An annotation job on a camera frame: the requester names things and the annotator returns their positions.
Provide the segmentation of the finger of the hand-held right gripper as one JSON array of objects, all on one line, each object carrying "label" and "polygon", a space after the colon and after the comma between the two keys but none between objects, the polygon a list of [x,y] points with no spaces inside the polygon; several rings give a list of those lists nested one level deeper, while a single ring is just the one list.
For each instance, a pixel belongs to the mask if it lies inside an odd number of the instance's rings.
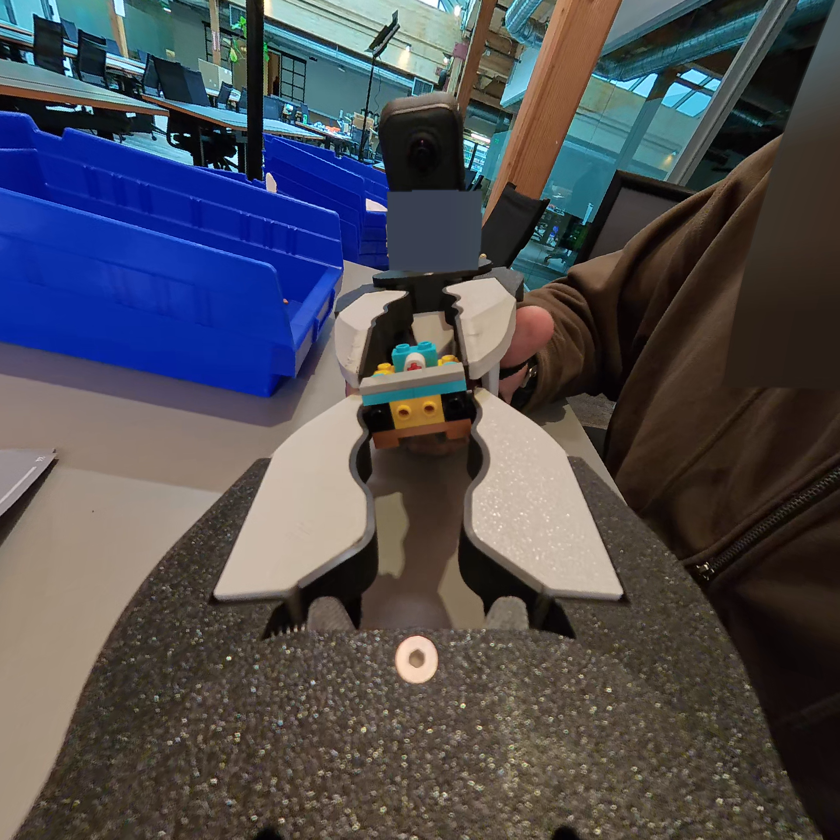
[{"label": "finger of the hand-held right gripper", "polygon": [[404,298],[404,290],[367,291],[342,311],[336,311],[334,349],[342,376],[350,388],[357,389],[365,377],[363,362],[375,320],[385,313],[389,304]]},{"label": "finger of the hand-held right gripper", "polygon": [[501,358],[516,326],[517,301],[499,279],[464,280],[446,287],[454,298],[459,358],[468,378],[498,395]]}]

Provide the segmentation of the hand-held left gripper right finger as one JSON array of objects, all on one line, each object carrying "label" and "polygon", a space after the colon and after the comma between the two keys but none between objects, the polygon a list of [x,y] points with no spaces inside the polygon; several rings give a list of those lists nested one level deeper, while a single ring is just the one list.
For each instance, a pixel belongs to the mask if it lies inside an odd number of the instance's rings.
[{"label": "hand-held left gripper right finger", "polygon": [[622,585],[564,449],[484,388],[465,493],[467,540],[537,593],[618,601]]}]

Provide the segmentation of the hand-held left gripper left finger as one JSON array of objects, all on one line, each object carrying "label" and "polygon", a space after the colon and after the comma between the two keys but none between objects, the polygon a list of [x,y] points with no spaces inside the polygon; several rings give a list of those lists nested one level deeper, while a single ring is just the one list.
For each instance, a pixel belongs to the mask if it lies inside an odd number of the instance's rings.
[{"label": "hand-held left gripper left finger", "polygon": [[289,595],[366,548],[373,497],[355,460],[366,443],[361,395],[349,395],[275,451],[213,596]]}]

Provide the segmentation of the blue yellow brick model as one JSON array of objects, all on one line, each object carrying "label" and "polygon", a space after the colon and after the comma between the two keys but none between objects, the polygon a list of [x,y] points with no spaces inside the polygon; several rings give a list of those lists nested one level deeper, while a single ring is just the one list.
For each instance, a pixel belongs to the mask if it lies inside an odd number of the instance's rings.
[{"label": "blue yellow brick model", "polygon": [[417,344],[399,343],[393,349],[390,360],[377,365],[373,376],[417,373],[458,363],[457,356],[451,353],[440,354],[437,345],[432,341],[425,340]]}]

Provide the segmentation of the teal brown toy brick assembly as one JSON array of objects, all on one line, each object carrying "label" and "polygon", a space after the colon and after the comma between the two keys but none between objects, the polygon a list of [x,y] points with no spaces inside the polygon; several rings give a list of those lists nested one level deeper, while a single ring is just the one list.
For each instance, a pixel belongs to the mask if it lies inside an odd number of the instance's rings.
[{"label": "teal brown toy brick assembly", "polygon": [[467,389],[465,368],[454,356],[441,364],[396,372],[381,365],[359,385],[364,426],[376,448],[394,448],[405,438],[444,434],[466,438],[476,420],[476,404]]}]

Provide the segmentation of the grey desk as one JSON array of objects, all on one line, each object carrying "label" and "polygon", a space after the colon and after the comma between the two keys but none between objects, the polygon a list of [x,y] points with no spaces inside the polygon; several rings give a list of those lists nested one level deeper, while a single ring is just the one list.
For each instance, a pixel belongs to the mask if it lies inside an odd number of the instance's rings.
[{"label": "grey desk", "polygon": [[211,604],[265,471],[341,396],[330,337],[269,400],[2,349],[2,446],[59,462],[2,525],[2,838],[529,835],[560,772],[483,676],[457,573],[464,448],[373,454],[364,633]]}]

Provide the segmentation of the person's right hand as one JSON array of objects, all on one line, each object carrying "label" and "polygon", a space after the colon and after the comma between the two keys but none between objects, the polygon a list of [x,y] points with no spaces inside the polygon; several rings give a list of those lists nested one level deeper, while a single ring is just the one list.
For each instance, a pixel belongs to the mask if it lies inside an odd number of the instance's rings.
[{"label": "person's right hand", "polygon": [[500,381],[519,376],[553,334],[552,317],[537,306],[518,307],[514,324],[511,343],[500,362]]}]

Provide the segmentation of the black fabric chair back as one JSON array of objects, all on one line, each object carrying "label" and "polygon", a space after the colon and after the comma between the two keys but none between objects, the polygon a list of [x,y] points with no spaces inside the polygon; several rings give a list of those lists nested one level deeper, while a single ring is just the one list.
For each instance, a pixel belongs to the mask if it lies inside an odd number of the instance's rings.
[{"label": "black fabric chair back", "polygon": [[529,242],[550,199],[535,199],[519,193],[513,183],[502,190],[482,223],[481,254],[495,268],[510,268]]}]

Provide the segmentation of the blue storage bin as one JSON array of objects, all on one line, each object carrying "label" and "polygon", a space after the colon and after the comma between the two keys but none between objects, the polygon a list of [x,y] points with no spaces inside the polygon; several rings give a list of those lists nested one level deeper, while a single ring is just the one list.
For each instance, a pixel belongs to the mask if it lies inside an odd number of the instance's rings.
[{"label": "blue storage bin", "polygon": [[342,272],[1,194],[6,343],[270,396],[299,371]]},{"label": "blue storage bin", "polygon": [[168,161],[67,130],[58,137],[2,112],[2,188],[210,248],[316,272],[343,269],[340,222],[327,209],[244,176]]},{"label": "blue storage bin", "polygon": [[277,190],[339,216],[343,257],[377,270],[388,269],[386,203],[382,171],[294,140],[267,135],[266,172]]}]

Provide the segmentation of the person's brown jacket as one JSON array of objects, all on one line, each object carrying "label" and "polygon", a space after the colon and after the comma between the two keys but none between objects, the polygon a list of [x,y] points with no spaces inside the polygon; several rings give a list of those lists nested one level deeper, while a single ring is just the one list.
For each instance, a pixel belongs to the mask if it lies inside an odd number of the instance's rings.
[{"label": "person's brown jacket", "polygon": [[704,590],[784,766],[838,838],[838,391],[628,381],[605,461]]}]

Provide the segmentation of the wooden pillar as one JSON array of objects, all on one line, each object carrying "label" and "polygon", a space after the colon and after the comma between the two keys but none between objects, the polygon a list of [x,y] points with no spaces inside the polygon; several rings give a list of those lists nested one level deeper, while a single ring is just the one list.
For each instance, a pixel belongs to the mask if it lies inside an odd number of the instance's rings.
[{"label": "wooden pillar", "polygon": [[559,1],[488,196],[485,221],[508,183],[540,199],[620,1]]}]

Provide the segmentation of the black light stand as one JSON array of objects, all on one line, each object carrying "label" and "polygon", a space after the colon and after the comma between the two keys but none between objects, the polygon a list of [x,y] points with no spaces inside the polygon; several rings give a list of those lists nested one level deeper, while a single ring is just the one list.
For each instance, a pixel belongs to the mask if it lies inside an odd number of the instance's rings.
[{"label": "black light stand", "polygon": [[385,48],[389,45],[392,38],[395,36],[396,32],[399,30],[400,25],[398,23],[398,12],[395,11],[392,16],[392,20],[389,24],[384,26],[374,37],[373,41],[368,47],[368,51],[371,53],[371,71],[369,75],[369,83],[366,92],[364,110],[363,110],[363,122],[362,128],[360,131],[360,141],[359,141],[359,149],[358,149],[358,161],[363,162],[364,160],[364,150],[366,145],[366,138],[368,135],[368,122],[369,122],[369,114],[370,114],[370,103],[371,103],[371,89],[373,83],[373,77],[375,73],[375,64],[376,60],[382,53],[385,51]]}]

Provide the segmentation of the black pole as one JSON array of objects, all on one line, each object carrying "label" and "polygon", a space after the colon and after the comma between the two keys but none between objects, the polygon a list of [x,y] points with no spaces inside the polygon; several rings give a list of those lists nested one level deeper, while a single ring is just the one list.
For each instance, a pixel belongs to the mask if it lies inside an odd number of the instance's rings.
[{"label": "black pole", "polygon": [[265,8],[263,1],[246,2],[247,43],[247,152],[246,173],[250,181],[263,180]]}]

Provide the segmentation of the grey instruction booklet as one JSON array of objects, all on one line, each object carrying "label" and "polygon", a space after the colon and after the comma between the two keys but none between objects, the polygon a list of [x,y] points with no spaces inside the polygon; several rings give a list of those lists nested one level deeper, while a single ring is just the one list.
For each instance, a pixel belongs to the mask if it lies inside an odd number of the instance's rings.
[{"label": "grey instruction booklet", "polygon": [[1,517],[11,510],[55,459],[54,448],[1,449]]}]

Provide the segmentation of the long office table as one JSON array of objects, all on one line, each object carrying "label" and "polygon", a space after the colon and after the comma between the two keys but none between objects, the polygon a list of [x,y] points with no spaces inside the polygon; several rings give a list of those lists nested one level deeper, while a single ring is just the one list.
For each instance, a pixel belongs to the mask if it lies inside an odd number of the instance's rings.
[{"label": "long office table", "polygon": [[129,114],[165,116],[146,101],[123,96],[27,63],[1,61],[1,112],[23,113],[46,132],[94,130],[112,139],[131,131]]}]

